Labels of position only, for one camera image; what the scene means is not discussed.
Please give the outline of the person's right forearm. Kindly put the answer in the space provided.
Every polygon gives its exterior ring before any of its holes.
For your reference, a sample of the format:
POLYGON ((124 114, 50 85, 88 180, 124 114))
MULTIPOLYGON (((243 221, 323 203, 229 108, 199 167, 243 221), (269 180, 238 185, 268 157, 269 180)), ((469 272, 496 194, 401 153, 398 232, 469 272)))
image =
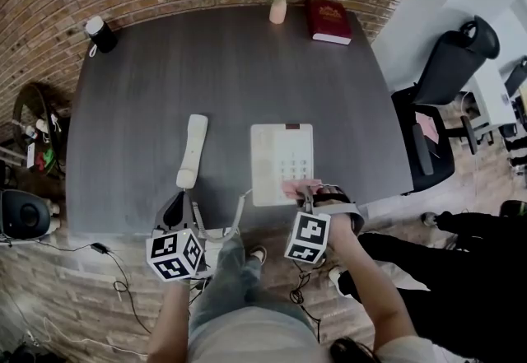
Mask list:
POLYGON ((417 335, 402 296, 388 275, 362 248, 346 214, 331 216, 329 245, 348 270, 375 328, 374 349, 417 335))

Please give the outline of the pink cloth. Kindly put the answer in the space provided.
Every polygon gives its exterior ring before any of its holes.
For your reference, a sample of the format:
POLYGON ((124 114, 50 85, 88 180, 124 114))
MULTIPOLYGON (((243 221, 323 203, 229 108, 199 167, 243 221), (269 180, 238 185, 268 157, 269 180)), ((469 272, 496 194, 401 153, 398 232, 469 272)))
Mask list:
POLYGON ((306 193, 315 194, 320 188, 320 179, 291 179, 282 182, 282 191, 287 198, 302 200, 306 193))

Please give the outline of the white desk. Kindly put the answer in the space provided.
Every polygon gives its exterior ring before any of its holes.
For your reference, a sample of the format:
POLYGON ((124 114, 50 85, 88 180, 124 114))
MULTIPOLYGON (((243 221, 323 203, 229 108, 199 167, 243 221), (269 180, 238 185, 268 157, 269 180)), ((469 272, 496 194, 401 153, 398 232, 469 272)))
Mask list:
POLYGON ((507 94, 505 82, 493 60, 487 60, 469 79, 464 89, 467 91, 461 101, 462 115, 469 118, 477 141, 495 129, 516 122, 512 102, 507 94), (479 116, 469 117, 468 98, 472 96, 479 116))

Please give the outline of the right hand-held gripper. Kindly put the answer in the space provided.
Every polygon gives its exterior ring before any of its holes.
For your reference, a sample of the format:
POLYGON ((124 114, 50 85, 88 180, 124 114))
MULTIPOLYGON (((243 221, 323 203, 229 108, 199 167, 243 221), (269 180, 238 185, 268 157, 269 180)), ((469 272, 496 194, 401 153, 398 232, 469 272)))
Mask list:
POLYGON ((365 224, 357 205, 339 186, 321 184, 301 187, 302 200, 297 202, 297 214, 292 224, 285 258, 303 263, 317 263, 328 245, 330 226, 335 216, 346 216, 357 235, 365 224))

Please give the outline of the white telephone handset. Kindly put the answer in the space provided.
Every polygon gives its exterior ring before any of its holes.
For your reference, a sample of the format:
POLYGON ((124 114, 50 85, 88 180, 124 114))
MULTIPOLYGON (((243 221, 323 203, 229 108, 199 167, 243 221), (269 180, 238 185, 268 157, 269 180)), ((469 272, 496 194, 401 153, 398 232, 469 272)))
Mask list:
POLYGON ((179 188, 192 189, 196 184, 207 129, 208 118, 206 116, 190 115, 184 157, 176 178, 179 188))

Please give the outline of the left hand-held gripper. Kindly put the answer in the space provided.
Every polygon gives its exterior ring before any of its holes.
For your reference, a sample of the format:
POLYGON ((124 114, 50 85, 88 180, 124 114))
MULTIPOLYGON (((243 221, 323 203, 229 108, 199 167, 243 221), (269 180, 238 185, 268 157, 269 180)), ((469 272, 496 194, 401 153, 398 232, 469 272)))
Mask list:
MULTIPOLYGON (((186 190, 180 190, 161 207, 155 227, 170 230, 194 224, 194 204, 186 190)), ((203 256, 203 246, 191 229, 172 231, 146 240, 146 259, 152 271, 164 282, 193 278, 203 256)))

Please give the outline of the black office chair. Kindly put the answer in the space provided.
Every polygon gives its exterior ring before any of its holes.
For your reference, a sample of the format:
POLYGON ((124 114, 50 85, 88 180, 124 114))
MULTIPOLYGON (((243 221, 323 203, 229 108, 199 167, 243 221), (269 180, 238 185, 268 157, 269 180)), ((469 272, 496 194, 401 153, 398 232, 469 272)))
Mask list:
POLYGON ((521 60, 515 65, 511 74, 505 82, 505 88, 507 95, 512 98, 513 95, 518 91, 523 82, 527 79, 527 56, 521 58, 521 60))
POLYGON ((407 196, 432 188, 454 174, 451 138, 466 138, 471 153, 477 153, 478 142, 469 118, 462 116, 460 126, 447 128, 438 108, 453 102, 474 73, 488 59, 496 58, 500 49, 496 31, 482 17, 475 16, 459 30, 443 33, 418 82, 392 95, 413 182, 407 196), (438 144, 423 135, 416 112, 433 117, 438 144))

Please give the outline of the white charger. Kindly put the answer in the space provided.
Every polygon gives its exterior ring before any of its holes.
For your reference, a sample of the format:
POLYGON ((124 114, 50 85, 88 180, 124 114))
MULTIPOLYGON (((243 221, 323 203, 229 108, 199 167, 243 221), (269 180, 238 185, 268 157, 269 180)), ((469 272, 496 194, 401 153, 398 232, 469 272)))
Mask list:
MULTIPOLYGON (((50 115, 51 118, 51 124, 53 125, 55 132, 62 132, 62 129, 60 127, 58 117, 55 114, 50 115)), ((40 130, 42 133, 49 134, 49 123, 47 123, 44 119, 38 119, 36 121, 36 128, 40 130)))

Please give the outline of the person's blue jeans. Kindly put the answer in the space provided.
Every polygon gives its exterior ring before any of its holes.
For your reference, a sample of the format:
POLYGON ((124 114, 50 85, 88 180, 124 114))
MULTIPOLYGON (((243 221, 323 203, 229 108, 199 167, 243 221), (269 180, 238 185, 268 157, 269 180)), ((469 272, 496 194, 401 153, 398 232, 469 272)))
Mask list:
POLYGON ((255 307, 284 314, 310 326, 300 308, 264 290, 260 284, 262 263, 245 254, 239 235, 223 244, 217 258, 217 269, 212 281, 198 298, 190 316, 189 331, 224 314, 255 307))

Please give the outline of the dark red book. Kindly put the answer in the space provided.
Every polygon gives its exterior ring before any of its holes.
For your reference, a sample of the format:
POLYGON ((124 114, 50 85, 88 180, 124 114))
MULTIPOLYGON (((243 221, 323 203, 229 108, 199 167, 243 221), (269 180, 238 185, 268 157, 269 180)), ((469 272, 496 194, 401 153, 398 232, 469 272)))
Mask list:
POLYGON ((351 43, 352 29, 341 3, 305 0, 305 14, 311 39, 341 45, 351 43))

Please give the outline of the person's left forearm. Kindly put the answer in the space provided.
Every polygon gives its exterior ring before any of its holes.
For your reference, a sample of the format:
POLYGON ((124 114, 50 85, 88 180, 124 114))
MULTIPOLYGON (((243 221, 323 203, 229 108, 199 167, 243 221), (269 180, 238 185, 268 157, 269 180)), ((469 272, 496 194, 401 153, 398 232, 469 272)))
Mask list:
POLYGON ((171 282, 147 348, 147 363, 186 363, 189 339, 187 282, 171 282))

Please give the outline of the black and white speaker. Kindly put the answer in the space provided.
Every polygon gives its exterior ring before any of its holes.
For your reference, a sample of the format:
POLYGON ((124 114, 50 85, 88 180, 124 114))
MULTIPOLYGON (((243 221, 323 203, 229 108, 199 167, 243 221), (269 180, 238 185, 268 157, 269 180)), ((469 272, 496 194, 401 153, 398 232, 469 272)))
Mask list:
POLYGON ((25 191, 0 191, 0 232, 14 240, 36 240, 50 228, 44 199, 25 191))

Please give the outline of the wicker chair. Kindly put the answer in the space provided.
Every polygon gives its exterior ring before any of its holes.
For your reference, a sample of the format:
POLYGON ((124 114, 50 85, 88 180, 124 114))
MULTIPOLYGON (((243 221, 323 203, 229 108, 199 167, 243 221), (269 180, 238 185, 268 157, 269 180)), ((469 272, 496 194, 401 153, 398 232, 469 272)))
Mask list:
POLYGON ((68 131, 71 116, 68 110, 61 109, 60 98, 54 96, 54 89, 41 82, 30 82, 24 85, 13 107, 12 131, 16 144, 27 153, 27 147, 35 143, 35 158, 39 152, 46 152, 50 147, 54 150, 54 160, 39 171, 34 165, 29 170, 38 174, 49 176, 52 179, 64 180, 66 176, 66 155, 68 144, 68 131), (51 124, 50 115, 55 114, 62 132, 55 132, 51 124), (36 128, 36 121, 44 119, 49 123, 49 134, 42 133, 36 128), (36 139, 28 137, 25 133, 26 126, 33 126, 38 133, 36 139))

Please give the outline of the white telephone base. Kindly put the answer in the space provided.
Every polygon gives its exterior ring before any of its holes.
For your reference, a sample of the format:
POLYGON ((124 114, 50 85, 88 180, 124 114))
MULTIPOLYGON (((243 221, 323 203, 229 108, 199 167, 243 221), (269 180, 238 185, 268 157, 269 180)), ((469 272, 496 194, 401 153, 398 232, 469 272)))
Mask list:
POLYGON ((307 123, 255 124, 250 129, 253 204, 294 205, 282 189, 289 181, 314 178, 313 128, 307 123))

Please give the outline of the pink vase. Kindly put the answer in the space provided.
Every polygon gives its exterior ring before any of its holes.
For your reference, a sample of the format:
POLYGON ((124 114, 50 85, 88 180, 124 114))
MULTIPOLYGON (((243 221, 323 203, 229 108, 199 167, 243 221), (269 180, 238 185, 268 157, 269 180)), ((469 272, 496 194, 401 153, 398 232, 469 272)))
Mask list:
POLYGON ((269 20, 275 25, 280 25, 285 21, 286 14, 287 0, 272 0, 269 20))

